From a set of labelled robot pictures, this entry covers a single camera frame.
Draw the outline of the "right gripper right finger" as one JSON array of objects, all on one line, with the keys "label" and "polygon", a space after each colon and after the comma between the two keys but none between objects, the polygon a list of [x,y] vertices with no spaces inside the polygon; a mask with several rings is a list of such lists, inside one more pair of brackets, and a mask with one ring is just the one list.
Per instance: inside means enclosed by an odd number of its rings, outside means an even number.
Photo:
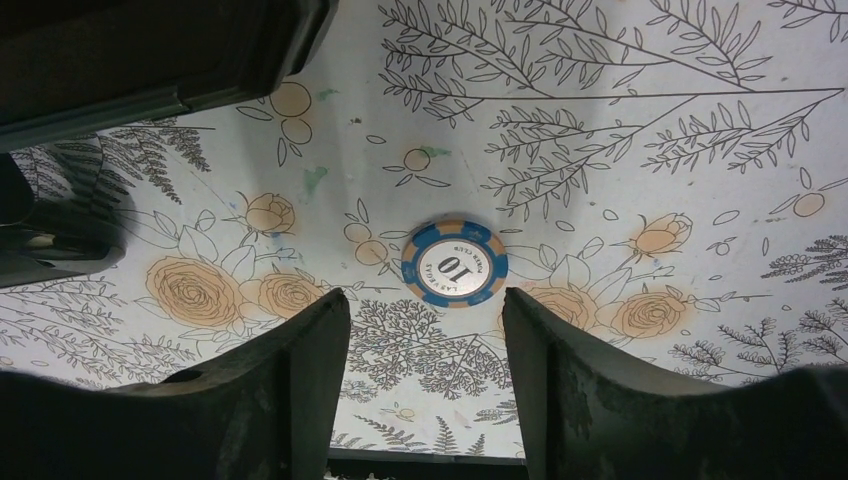
[{"label": "right gripper right finger", "polygon": [[533,479],[843,479],[847,370],[724,387],[632,356],[517,288],[502,310]]}]

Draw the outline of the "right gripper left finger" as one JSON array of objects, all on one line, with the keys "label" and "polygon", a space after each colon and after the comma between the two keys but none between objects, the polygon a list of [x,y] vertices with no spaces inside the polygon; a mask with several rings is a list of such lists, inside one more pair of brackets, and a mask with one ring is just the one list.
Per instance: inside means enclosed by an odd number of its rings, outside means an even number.
[{"label": "right gripper left finger", "polygon": [[1,375],[5,479],[320,479],[349,304],[333,290],[282,325],[156,383],[86,390]]}]

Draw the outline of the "poker chip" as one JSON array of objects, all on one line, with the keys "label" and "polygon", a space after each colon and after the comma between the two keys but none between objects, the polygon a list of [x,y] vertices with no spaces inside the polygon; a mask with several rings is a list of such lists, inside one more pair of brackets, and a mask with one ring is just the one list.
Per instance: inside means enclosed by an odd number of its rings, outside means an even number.
[{"label": "poker chip", "polygon": [[407,288],[441,308],[467,308],[488,301],[505,284],[506,248],[486,226],[462,219],[419,228],[401,255]]}]

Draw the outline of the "black poker chip case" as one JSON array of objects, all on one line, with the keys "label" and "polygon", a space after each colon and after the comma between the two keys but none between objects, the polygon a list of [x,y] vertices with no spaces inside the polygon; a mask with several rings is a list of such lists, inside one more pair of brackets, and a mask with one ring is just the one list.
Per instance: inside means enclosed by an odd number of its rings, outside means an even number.
[{"label": "black poker chip case", "polygon": [[334,1],[5,1],[1,283],[97,273],[125,244],[92,134],[271,93],[311,59]]}]

